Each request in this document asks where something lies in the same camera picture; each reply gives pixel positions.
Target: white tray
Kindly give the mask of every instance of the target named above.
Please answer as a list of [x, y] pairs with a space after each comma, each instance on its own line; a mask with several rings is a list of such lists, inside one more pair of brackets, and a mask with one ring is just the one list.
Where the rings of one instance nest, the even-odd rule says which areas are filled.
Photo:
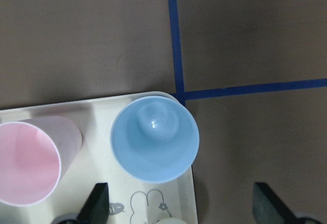
[[[133, 100], [149, 95], [174, 99], [163, 92], [147, 92], [0, 111], [1, 123], [63, 115], [72, 119], [83, 135], [80, 152], [52, 195], [30, 207], [0, 203], [0, 224], [50, 224], [57, 216], [77, 213], [98, 182], [109, 185], [110, 224], [155, 224], [169, 216], [197, 224], [191, 168], [174, 181], [148, 184], [125, 173], [113, 158], [110, 130], [115, 117]], [[120, 212], [117, 203], [124, 211]]]

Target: blue tape line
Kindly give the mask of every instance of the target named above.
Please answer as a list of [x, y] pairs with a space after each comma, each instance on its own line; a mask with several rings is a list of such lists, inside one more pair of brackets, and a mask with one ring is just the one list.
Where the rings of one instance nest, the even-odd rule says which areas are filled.
[[168, 0], [168, 8], [170, 17], [170, 32], [172, 37], [176, 98], [185, 105], [177, 0]]
[[327, 79], [304, 80], [304, 81], [293, 81], [293, 82], [284, 82], [284, 83], [228, 87], [228, 88], [212, 89], [212, 90], [190, 91], [185, 93], [184, 98], [185, 100], [193, 100], [193, 99], [220, 97], [220, 96], [244, 95], [244, 94], [254, 94], [254, 93], [263, 93], [263, 92], [284, 91], [284, 90], [311, 89], [311, 88], [319, 88], [319, 87], [327, 87]]

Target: rabbit illustration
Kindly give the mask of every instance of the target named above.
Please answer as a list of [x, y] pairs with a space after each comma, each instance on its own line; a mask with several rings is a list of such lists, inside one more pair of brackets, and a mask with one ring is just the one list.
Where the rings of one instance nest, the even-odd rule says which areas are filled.
[[159, 189], [151, 189], [148, 193], [135, 192], [130, 204], [133, 211], [130, 224], [156, 224], [163, 218], [172, 217]]

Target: rabbit ear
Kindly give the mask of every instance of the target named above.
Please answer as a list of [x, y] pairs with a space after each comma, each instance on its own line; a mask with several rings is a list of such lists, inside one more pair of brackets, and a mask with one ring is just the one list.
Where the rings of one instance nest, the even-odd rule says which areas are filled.
[[138, 191], [131, 197], [131, 208], [133, 212], [145, 212], [148, 206], [147, 195], [144, 192]]
[[164, 203], [164, 197], [159, 189], [152, 189], [148, 192], [148, 204], [149, 206], [159, 206]]

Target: light blue plastic cup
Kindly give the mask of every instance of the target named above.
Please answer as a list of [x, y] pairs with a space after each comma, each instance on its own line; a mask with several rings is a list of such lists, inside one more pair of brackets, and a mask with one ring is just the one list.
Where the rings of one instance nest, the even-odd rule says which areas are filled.
[[111, 148], [120, 166], [133, 177], [164, 183], [192, 165], [199, 149], [199, 130], [179, 102], [147, 96], [131, 102], [116, 117]]

